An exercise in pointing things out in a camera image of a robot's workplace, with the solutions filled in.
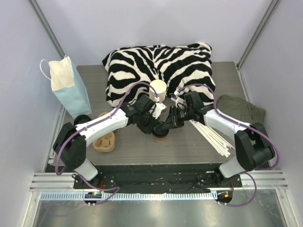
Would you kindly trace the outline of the brown paper cup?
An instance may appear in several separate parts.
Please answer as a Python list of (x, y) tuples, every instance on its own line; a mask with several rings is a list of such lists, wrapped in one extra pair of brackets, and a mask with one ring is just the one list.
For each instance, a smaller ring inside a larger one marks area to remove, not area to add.
[(166, 139), (166, 136), (161, 136), (161, 137), (154, 136), (154, 138), (155, 138), (157, 141), (164, 141), (164, 140)]

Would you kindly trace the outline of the black plastic cup lid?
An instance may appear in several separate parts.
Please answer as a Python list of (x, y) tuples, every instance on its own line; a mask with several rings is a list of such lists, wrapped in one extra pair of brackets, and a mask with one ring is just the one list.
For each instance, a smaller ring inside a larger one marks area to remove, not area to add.
[(152, 129), (152, 134), (156, 138), (165, 138), (169, 133), (169, 129), (164, 129), (163, 128), (163, 122), (157, 123), (153, 129)]

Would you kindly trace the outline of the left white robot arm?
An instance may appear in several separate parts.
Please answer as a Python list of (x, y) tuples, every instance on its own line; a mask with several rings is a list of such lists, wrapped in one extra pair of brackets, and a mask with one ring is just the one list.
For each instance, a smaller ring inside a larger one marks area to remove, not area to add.
[(64, 124), (53, 150), (68, 169), (76, 172), (78, 182), (95, 189), (100, 187), (102, 174), (87, 159), (86, 148), (102, 136), (131, 124), (150, 134), (165, 109), (163, 103), (155, 103), (146, 95), (133, 104), (123, 102), (113, 111), (89, 122)]

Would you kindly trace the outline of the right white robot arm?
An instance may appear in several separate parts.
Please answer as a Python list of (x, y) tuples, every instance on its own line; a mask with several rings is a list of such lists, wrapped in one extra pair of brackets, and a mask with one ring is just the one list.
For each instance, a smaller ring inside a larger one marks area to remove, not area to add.
[(255, 170), (276, 156), (261, 123), (238, 122), (219, 112), (213, 105), (204, 105), (196, 91), (185, 94), (184, 99), (185, 105), (170, 107), (169, 115), (161, 124), (160, 131), (180, 128), (185, 121), (194, 120), (233, 139), (236, 155), (215, 169), (216, 185), (224, 187), (235, 175)]

